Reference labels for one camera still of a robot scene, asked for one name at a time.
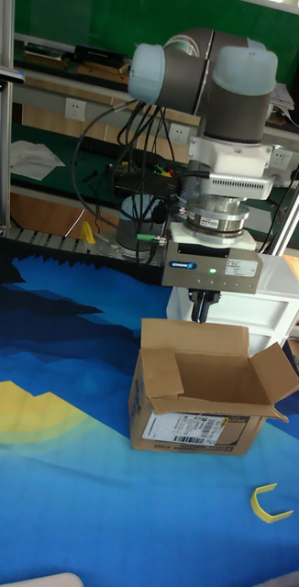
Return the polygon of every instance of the yellow plastic part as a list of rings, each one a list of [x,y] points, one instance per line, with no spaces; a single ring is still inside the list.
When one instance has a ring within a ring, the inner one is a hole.
[[[254,514],[256,514],[261,520],[263,520],[263,522],[266,522],[267,524],[271,524],[272,522],[279,522],[279,520],[283,520],[285,517],[289,517],[293,513],[293,510],[291,510],[290,512],[283,512],[282,514],[270,515],[260,507],[260,504],[257,500],[258,493],[271,492],[275,487],[277,487],[277,483],[257,487],[250,498],[250,503]]]
[[[81,230],[81,239],[85,239],[86,242],[89,243],[89,245],[95,245],[95,238],[94,238],[94,233],[89,225],[88,222],[83,222],[82,224],[82,230]]]

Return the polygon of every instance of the wall socket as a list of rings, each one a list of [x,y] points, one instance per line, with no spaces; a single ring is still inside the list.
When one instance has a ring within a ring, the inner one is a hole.
[[[169,139],[174,145],[179,145],[180,147],[187,145],[189,134],[189,127],[175,125],[174,122],[171,123],[171,127],[169,129]]]
[[[83,100],[75,100],[74,98],[66,98],[65,117],[72,120],[85,120],[86,102]]]
[[[276,167],[277,169],[288,169],[292,155],[293,152],[291,150],[274,148],[269,167]]]

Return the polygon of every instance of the green wall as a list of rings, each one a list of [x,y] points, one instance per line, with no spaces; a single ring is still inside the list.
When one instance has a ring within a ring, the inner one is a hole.
[[[16,31],[125,52],[164,43],[187,28],[214,28],[263,42],[290,83],[299,61],[299,16],[241,0],[16,0]]]

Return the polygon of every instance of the metal pole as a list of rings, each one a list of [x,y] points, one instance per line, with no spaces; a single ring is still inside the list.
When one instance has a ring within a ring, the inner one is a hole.
[[[282,225],[279,228],[277,234],[272,240],[272,243],[269,247],[269,254],[277,255],[281,257],[292,238],[293,232],[296,229],[297,223],[299,221],[299,183],[295,190],[293,200],[291,202],[290,207],[288,208],[283,221]]]
[[[14,64],[15,0],[0,0],[0,65]],[[12,132],[13,84],[0,93],[0,236],[10,227],[10,146]]]

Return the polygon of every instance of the open cardboard box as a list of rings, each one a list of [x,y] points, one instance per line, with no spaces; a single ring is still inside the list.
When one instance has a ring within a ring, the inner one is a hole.
[[[142,321],[129,397],[134,449],[245,455],[275,403],[299,389],[278,344],[249,358],[245,327]]]

